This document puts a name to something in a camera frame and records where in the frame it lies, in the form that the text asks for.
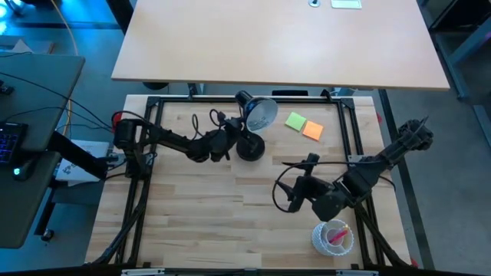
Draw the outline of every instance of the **light wooden desk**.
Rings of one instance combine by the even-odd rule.
[[[415,0],[139,0],[112,78],[450,88]]]
[[[130,95],[124,109],[143,115],[146,102],[147,96]],[[364,151],[377,154],[384,144],[374,103],[371,97],[355,97],[354,102]],[[165,103],[162,126],[193,136],[191,116],[196,113],[202,131],[215,129],[208,117],[211,108],[228,117],[239,115],[235,103]],[[284,126],[292,111],[325,127],[321,142]],[[325,257],[311,244],[311,233],[319,220],[310,203],[306,202],[298,213],[285,214],[276,209],[271,197],[274,180],[286,168],[281,162],[299,162],[309,153],[319,154],[323,161],[344,161],[336,108],[324,103],[279,104],[274,124],[262,137],[266,142],[265,155],[254,163],[241,160],[235,148],[230,151],[231,160],[220,163],[194,163],[182,153],[157,148],[140,264],[151,261],[153,267],[165,268],[284,269],[350,268],[350,264],[362,264],[352,209],[344,209],[337,217],[354,229],[357,237],[352,252],[344,257]],[[344,165],[316,166],[314,174],[329,181],[345,170]],[[291,185],[295,176],[303,172],[294,169],[290,172],[283,180]],[[95,260],[120,230],[129,183],[123,177],[106,182],[87,261]],[[285,195],[278,190],[277,198],[286,204]],[[374,187],[373,197],[381,232],[402,259],[410,261],[392,186],[380,181]],[[371,258],[375,260],[371,236],[367,239]]]

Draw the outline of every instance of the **keyboard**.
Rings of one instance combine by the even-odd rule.
[[[0,123],[0,166],[15,161],[27,128],[23,123]]]

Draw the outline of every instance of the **floor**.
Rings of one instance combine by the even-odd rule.
[[[431,7],[432,12],[438,12],[441,8],[436,4]],[[89,0],[64,0],[61,10],[70,22],[115,23],[104,1],[90,1],[89,4]],[[61,22],[52,9],[27,7],[24,13],[23,18],[11,18],[8,13],[4,21],[0,22],[0,31],[4,35],[50,40],[55,42],[54,54],[73,54],[71,40],[65,29],[19,27],[19,22]],[[121,31],[78,28],[74,30],[74,36],[81,55],[87,60],[73,97],[106,121],[123,106],[128,94],[187,93],[185,84],[171,84],[169,90],[155,92],[139,83],[112,81],[110,75],[124,38]],[[490,65],[489,62],[483,62],[490,57],[491,47],[488,43],[463,64],[464,75],[473,90],[491,90],[489,80],[486,80]],[[234,94],[237,90],[247,90],[252,94],[269,94],[273,89],[278,87],[208,85],[206,92]],[[308,90],[310,94],[320,93],[319,88],[309,87]],[[491,274],[491,221],[486,219],[491,217],[491,186],[487,185],[491,179],[491,149],[472,108],[459,102],[455,91],[389,90],[387,93],[397,124],[430,116],[427,126],[434,132],[435,142],[426,152],[408,154],[407,163],[436,269]],[[376,92],[359,91],[355,95],[373,96],[376,108],[383,116]],[[74,123],[84,122],[75,118]],[[388,144],[390,139],[385,123],[381,124],[381,131],[384,142]],[[99,141],[112,139],[109,133],[83,127],[74,127],[72,138]],[[396,169],[392,176],[400,187]],[[22,248],[0,249],[0,272],[82,264],[97,212],[94,202],[98,201],[101,189],[101,184],[93,184],[75,191],[76,197],[91,201],[93,205],[57,205],[48,225],[55,230],[55,238],[49,244],[30,234]],[[64,197],[68,195],[61,195],[59,200],[66,202]],[[402,189],[397,189],[397,199],[410,253],[420,262]]]

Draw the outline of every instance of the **paper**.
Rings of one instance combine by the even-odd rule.
[[[290,116],[288,116],[288,119],[285,122],[285,125],[291,127],[294,130],[300,131],[304,126],[306,120],[307,119],[300,116],[299,114],[291,112]]]
[[[361,8],[361,0],[331,0],[332,8]]]
[[[321,134],[323,129],[324,127],[321,126],[320,124],[316,124],[314,122],[308,121],[305,124],[303,134],[309,138],[312,138],[313,140],[319,141],[319,139],[321,139]]]
[[[93,142],[83,140],[72,140],[75,145],[79,146],[86,152],[95,157],[107,156],[107,149],[109,149],[108,142]],[[56,174],[56,180],[67,181],[69,186],[74,186],[82,182],[97,182],[99,179],[92,176],[79,166],[74,165],[72,162],[63,159]]]

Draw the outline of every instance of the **lamp shade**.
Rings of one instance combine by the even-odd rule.
[[[259,133],[269,127],[278,114],[278,104],[266,97],[252,97],[245,91],[236,94],[236,100],[243,110],[245,126],[251,133]]]

